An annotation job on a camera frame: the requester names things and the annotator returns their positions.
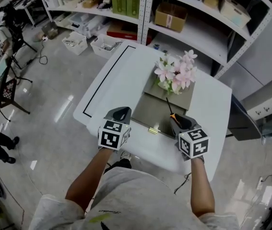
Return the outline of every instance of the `black table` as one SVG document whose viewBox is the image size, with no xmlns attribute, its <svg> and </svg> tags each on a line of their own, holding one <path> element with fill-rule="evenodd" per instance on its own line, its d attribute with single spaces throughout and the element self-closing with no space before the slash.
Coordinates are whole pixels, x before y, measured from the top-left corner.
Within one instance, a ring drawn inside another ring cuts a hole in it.
<svg viewBox="0 0 272 230">
<path fill-rule="evenodd" d="M 14 79 L 6 82 L 10 68 L 11 68 L 10 65 L 8 65 L 7 68 L 5 69 L 4 73 L 0 76 L 0 109 L 12 104 L 15 107 L 19 108 L 20 110 L 22 110 L 23 112 L 30 114 L 30 112 L 26 111 L 24 108 L 22 108 L 18 103 L 16 103 L 14 101 L 17 79 L 19 77 L 15 76 Z M 1 110 L 0 110 L 0 113 L 4 116 L 5 119 L 7 119 Z"/>
</svg>

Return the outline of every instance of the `green container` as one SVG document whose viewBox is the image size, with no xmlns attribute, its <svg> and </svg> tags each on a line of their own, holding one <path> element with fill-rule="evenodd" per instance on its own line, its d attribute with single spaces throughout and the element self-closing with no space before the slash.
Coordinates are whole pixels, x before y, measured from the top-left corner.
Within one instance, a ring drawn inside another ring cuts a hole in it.
<svg viewBox="0 0 272 230">
<path fill-rule="evenodd" d="M 139 17 L 140 0 L 126 1 L 126 15 L 138 19 Z"/>
<path fill-rule="evenodd" d="M 112 12 L 126 15 L 126 0 L 112 0 Z"/>
</svg>

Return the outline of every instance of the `white table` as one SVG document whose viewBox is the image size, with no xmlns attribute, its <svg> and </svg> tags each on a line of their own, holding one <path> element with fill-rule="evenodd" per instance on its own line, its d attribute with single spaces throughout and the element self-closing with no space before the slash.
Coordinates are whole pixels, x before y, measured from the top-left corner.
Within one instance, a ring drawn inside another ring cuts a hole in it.
<svg viewBox="0 0 272 230">
<path fill-rule="evenodd" d="M 116 107 L 135 109 L 147 79 L 162 52 L 125 41 L 97 75 L 74 111 L 74 118 L 97 136 L 101 119 Z M 190 109 L 186 115 L 204 127 L 210 137 L 210 152 L 204 155 L 208 179 L 212 180 L 222 152 L 229 119 L 232 90 L 198 70 Z M 190 172 L 174 146 L 176 140 L 131 120 L 130 139 L 124 150 L 152 164 L 179 174 Z"/>
<path fill-rule="evenodd" d="M 21 1 L 18 5 L 16 5 L 14 8 L 15 10 L 25 10 L 26 14 L 28 15 L 28 18 L 33 26 L 35 26 L 34 19 L 32 18 L 30 12 L 28 11 L 28 7 L 33 4 L 37 0 L 29 0 L 26 5 L 23 5 L 24 1 Z"/>
</svg>

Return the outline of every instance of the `polished concrete floor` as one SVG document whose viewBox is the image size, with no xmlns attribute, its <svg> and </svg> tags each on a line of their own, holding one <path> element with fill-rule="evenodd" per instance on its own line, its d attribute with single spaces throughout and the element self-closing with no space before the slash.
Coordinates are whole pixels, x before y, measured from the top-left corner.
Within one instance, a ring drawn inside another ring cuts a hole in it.
<svg viewBox="0 0 272 230">
<path fill-rule="evenodd" d="M 25 38 L 31 41 L 38 30 L 27 29 Z M 80 56 L 74 55 L 61 42 L 67 34 L 63 32 L 56 39 L 44 42 L 42 55 L 48 57 L 47 65 L 35 59 L 21 72 L 33 84 L 21 81 L 15 100 L 31 114 L 13 106 L 5 107 L 4 114 L 12 120 L 8 124 L 0 114 L 3 133 L 21 139 L 17 149 L 8 152 L 17 162 L 11 165 L 0 161 L 0 177 L 6 192 L 1 202 L 17 229 L 28 228 L 41 195 L 64 197 L 71 182 L 97 153 L 96 138 L 72 114 L 106 59 L 95 55 L 90 46 Z M 41 48 L 41 43 L 33 45 Z M 34 56 L 24 47 L 17 58 L 24 65 Z M 117 159 L 114 154 L 109 162 Z M 172 191 L 184 181 L 181 175 L 135 157 L 132 165 L 156 176 Z M 258 181 L 270 174 L 272 141 L 263 146 L 260 140 L 238 142 L 227 138 L 211 182 L 216 212 L 234 212 L 242 229 L 258 229 L 272 205 L 272 178 L 260 187 Z M 189 181 L 177 192 L 177 197 L 187 205 L 190 186 Z"/>
</svg>

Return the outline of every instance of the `cube with fiducial marker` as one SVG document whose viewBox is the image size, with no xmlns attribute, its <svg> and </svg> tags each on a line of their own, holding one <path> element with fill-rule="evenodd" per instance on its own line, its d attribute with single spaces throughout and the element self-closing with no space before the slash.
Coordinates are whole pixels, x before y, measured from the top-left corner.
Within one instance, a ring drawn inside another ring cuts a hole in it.
<svg viewBox="0 0 272 230">
<path fill-rule="evenodd" d="M 120 150 L 129 136 L 129 125 L 104 118 L 98 130 L 98 146 Z"/>
<path fill-rule="evenodd" d="M 208 152 L 210 137 L 198 128 L 179 134 L 178 144 L 179 150 L 193 159 Z"/>
</svg>

